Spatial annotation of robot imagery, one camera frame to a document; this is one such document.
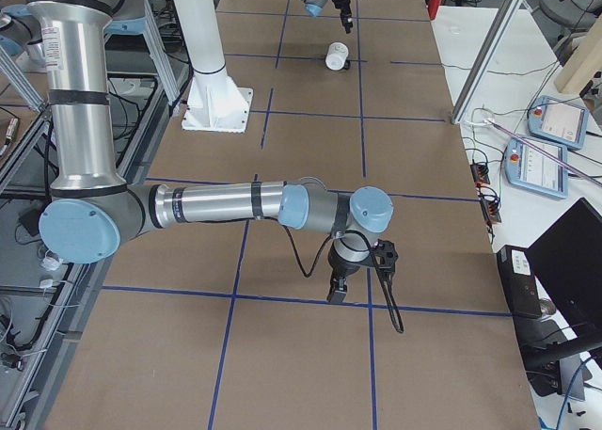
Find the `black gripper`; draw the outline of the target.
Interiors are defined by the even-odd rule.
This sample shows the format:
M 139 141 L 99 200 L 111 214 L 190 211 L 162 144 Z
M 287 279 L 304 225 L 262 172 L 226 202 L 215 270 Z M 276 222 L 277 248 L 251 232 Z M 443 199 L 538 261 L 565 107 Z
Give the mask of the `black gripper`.
M 336 244 L 333 243 L 328 251 L 328 263 L 332 268 L 330 277 L 330 289 L 328 291 L 326 301 L 330 304 L 341 304 L 347 296 L 346 279 L 354 275 L 360 267 L 370 268 L 372 261 L 370 257 L 366 257 L 361 261 L 350 261 L 342 257 L 336 249 Z
M 342 25 L 345 33 L 351 32 L 351 29 L 354 26 L 350 5 L 350 0 L 336 0 L 336 9 L 340 11 L 340 17 L 342 19 Z

